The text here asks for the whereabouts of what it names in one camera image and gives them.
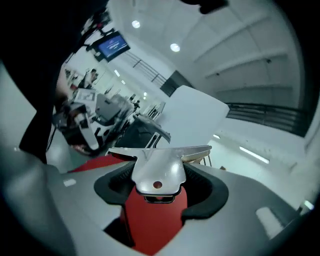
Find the wall-mounted monitor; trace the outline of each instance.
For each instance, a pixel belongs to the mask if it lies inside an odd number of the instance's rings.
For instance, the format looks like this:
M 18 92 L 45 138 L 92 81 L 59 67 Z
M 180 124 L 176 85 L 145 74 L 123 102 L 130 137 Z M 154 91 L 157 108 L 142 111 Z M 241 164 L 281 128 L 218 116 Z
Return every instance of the wall-mounted monitor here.
M 99 52 L 107 62 L 110 62 L 115 57 L 130 49 L 126 40 L 118 31 L 105 35 L 95 41 L 91 46 L 96 52 Z

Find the black railing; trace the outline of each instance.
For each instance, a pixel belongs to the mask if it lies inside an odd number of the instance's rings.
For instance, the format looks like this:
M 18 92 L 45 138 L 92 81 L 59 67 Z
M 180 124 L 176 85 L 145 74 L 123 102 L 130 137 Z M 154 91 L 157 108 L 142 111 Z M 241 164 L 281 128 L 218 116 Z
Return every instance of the black railing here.
M 121 56 L 125 59 L 126 62 L 132 65 L 134 69 L 139 70 L 142 75 L 144 75 L 158 87 L 161 87 L 166 82 L 166 79 L 161 74 L 159 74 L 159 72 L 145 63 L 142 59 L 134 55 L 132 52 L 126 51 Z
M 252 122 L 280 129 L 304 137 L 311 118 L 306 111 L 274 105 L 253 103 L 226 103 L 230 111 L 227 118 Z

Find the white ceiling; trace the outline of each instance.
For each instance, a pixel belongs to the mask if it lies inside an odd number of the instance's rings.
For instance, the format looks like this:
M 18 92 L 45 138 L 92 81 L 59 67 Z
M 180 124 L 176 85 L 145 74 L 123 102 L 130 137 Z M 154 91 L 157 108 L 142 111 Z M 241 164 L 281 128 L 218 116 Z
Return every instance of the white ceiling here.
M 162 55 L 196 89 L 214 96 L 247 87 L 292 88 L 298 105 L 303 69 L 286 18 L 270 0 L 229 3 L 207 15 L 179 0 L 110 0 L 109 10 L 125 38 Z M 132 27 L 134 20 L 140 28 Z M 172 43 L 180 52 L 170 50 Z

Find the metal railing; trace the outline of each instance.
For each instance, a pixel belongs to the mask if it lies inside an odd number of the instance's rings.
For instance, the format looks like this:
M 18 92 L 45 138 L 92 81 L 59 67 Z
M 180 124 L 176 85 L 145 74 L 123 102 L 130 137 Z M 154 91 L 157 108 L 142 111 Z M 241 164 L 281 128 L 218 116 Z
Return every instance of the metal railing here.
M 159 72 L 157 72 L 154 68 L 145 63 L 142 59 L 134 55 L 129 50 L 124 52 L 121 57 L 134 69 L 139 70 L 142 75 L 144 75 L 158 87 L 161 87 L 166 82 L 166 79 L 161 74 L 159 74 Z
M 310 115 L 303 110 L 284 106 L 254 103 L 226 103 L 227 118 L 252 122 L 304 137 L 311 124 Z

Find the silver metal bracket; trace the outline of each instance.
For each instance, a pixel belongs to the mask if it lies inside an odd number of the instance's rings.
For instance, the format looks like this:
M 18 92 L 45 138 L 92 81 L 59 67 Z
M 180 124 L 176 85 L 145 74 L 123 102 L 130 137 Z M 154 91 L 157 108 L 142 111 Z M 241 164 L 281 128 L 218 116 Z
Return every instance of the silver metal bracket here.
M 176 148 L 112 147 L 109 152 L 137 157 L 131 179 L 144 196 L 171 197 L 179 193 L 186 181 L 183 162 L 191 162 L 210 154 L 210 145 Z

